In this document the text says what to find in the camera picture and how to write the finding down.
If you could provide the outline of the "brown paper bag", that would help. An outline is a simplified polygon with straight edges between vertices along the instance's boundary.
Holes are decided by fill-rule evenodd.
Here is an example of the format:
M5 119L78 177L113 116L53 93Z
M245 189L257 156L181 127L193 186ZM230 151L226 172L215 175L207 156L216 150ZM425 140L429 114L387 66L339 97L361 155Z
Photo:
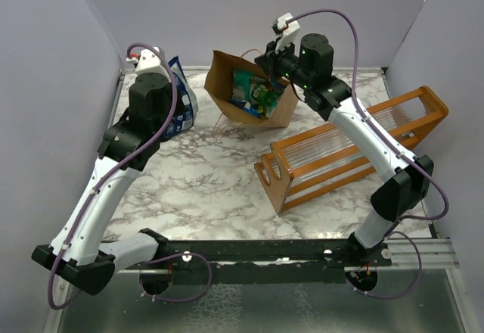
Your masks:
M204 88L228 119L245 126L286 128L298 102L289 82L269 79L242 55L217 50Z

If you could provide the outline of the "blue white snack bag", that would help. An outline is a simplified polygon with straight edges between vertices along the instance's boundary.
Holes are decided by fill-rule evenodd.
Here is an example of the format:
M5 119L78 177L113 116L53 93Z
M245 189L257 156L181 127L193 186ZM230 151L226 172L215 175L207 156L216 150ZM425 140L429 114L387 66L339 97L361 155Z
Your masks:
M169 66L175 76L178 100L172 121L163 133L163 142L191 129L195 124L199 110L197 96L188 83L178 56L169 61Z

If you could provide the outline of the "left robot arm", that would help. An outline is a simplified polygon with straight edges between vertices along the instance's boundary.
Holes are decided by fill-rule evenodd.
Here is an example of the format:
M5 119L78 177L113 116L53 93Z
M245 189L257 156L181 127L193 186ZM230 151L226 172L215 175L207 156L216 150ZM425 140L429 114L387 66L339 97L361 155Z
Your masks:
M33 261L80 291L96 295L113 275L136 263L161 267L162 238L150 229L114 243L103 241L124 194L158 152L178 103L176 78L160 71L139 73L129 106L103 136L85 191L64 227L49 244L35 247Z

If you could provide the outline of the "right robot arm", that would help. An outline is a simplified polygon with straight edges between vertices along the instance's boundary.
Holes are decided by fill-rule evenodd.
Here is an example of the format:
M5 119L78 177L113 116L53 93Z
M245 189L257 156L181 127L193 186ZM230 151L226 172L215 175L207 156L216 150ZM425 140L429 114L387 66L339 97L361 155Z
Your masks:
M255 62L269 79L283 77L299 86L306 104L342 131L381 178L383 184L371 195L371 212L348 238L349 260L365 265L403 214L427 196L433 161L395 140L353 98L351 87L333 75L334 48L326 36L310 33L299 48L289 44L282 50L270 42Z

